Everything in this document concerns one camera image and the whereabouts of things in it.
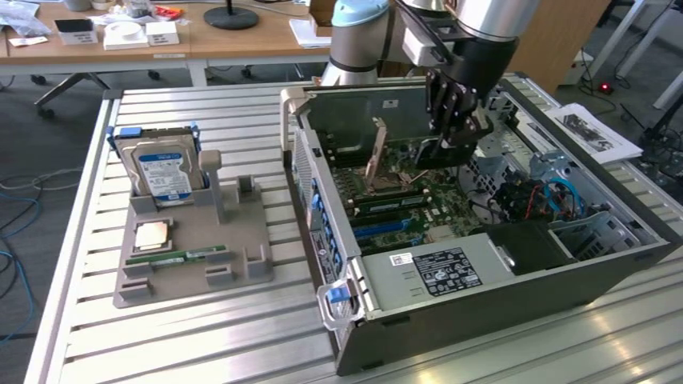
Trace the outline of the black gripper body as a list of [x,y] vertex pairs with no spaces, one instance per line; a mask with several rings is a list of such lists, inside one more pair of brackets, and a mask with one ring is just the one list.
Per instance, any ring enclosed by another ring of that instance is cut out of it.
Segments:
[[433,29],[433,34],[440,43],[429,52],[436,64],[428,69],[427,106],[436,106],[445,100],[436,97],[443,82],[447,89],[457,84],[475,90],[476,96],[484,98],[501,78],[520,39],[512,37],[493,41],[463,29]]

